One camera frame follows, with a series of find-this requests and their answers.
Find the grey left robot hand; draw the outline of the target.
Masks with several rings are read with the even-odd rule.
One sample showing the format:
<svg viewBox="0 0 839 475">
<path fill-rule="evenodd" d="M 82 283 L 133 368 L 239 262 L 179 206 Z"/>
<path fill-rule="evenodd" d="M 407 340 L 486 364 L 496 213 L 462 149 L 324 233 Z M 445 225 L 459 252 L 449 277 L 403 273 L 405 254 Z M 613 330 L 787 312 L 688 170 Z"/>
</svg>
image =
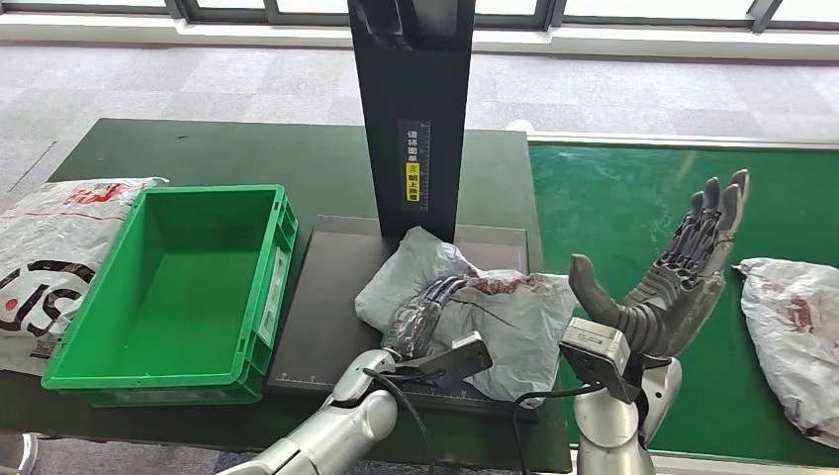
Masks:
<svg viewBox="0 0 839 475">
<path fill-rule="evenodd" d="M 398 361 L 425 357 L 443 308 L 466 283 L 465 277 L 442 277 L 402 304 L 383 333 L 381 348 Z"/>
</svg>

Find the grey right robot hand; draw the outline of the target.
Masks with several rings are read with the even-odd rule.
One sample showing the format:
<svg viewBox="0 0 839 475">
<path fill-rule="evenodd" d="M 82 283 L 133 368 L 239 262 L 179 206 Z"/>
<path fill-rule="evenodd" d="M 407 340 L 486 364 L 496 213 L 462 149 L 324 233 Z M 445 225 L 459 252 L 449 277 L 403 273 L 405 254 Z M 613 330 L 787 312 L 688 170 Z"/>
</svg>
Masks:
<svg viewBox="0 0 839 475">
<path fill-rule="evenodd" d="M 589 319 L 623 333 L 634 353 L 675 357 L 694 340 L 725 286 L 728 261 L 744 217 L 750 172 L 723 187 L 716 177 L 691 198 L 670 241 L 618 303 L 597 282 L 583 254 L 571 256 L 570 287 Z"/>
</svg>

